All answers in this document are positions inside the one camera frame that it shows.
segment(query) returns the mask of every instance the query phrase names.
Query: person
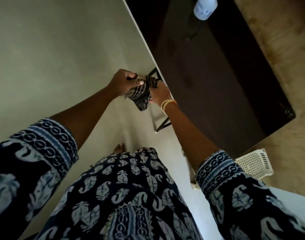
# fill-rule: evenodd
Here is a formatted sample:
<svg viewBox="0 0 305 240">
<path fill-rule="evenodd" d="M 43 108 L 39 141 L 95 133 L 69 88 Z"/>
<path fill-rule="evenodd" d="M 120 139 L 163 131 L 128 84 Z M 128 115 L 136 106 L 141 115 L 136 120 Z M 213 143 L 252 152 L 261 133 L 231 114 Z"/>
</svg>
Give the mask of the person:
<svg viewBox="0 0 305 240">
<path fill-rule="evenodd" d="M 140 81 L 119 70 L 102 90 L 0 143 L 0 238 L 17 239 L 43 208 L 109 103 Z M 157 105 L 170 97 L 150 88 Z M 224 239 L 305 239 L 305 223 L 247 175 L 168 103 L 178 140 L 196 171 Z M 118 145 L 64 193 L 36 239 L 202 239 L 178 187 L 153 148 Z"/>
</svg>

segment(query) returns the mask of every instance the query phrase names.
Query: person's left hand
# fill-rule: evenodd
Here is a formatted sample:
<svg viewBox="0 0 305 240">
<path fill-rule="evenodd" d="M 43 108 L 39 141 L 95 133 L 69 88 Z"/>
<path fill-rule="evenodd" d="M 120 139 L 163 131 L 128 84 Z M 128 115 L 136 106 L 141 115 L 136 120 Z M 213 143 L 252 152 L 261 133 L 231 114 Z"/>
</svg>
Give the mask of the person's left hand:
<svg viewBox="0 0 305 240">
<path fill-rule="evenodd" d="M 125 94 L 131 88 L 140 86 L 144 84 L 143 81 L 132 81 L 127 80 L 127 77 L 134 78 L 136 76 L 135 73 L 119 69 L 118 72 L 115 73 L 110 83 L 107 85 L 107 88 L 112 92 L 116 97 Z"/>
</svg>

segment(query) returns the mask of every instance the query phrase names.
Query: bracelet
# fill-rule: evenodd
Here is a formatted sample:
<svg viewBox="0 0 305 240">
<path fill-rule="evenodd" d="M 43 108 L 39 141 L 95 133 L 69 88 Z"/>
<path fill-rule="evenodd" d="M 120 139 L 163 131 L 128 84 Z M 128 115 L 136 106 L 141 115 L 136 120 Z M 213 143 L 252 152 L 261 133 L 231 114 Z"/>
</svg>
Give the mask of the bracelet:
<svg viewBox="0 0 305 240">
<path fill-rule="evenodd" d="M 167 99 L 167 100 L 163 101 L 162 104 L 160 105 L 160 108 L 164 112 L 165 115 L 167 115 L 165 112 L 165 108 L 166 108 L 167 104 L 169 104 L 169 103 L 175 103 L 178 106 L 176 100 L 174 100 L 174 99 Z"/>
</svg>

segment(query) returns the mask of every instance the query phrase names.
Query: basket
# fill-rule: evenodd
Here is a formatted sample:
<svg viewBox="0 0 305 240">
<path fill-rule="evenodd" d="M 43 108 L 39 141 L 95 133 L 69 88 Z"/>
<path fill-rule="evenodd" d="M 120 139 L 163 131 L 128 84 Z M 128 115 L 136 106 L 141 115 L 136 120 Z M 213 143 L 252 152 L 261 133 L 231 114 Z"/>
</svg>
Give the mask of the basket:
<svg viewBox="0 0 305 240">
<path fill-rule="evenodd" d="M 261 179 L 273 175 L 273 170 L 268 159 L 266 150 L 258 149 L 239 157 L 235 162 L 249 175 Z"/>
</svg>

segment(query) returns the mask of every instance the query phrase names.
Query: white bottle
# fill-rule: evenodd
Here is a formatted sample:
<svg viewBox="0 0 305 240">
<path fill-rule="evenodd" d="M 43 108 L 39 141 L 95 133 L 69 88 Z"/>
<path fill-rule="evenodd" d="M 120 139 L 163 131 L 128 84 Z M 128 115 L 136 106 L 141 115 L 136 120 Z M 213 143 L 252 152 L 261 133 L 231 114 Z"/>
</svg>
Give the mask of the white bottle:
<svg viewBox="0 0 305 240">
<path fill-rule="evenodd" d="M 198 0 L 193 12 L 198 19 L 206 20 L 214 12 L 217 6 L 217 0 Z"/>
</svg>

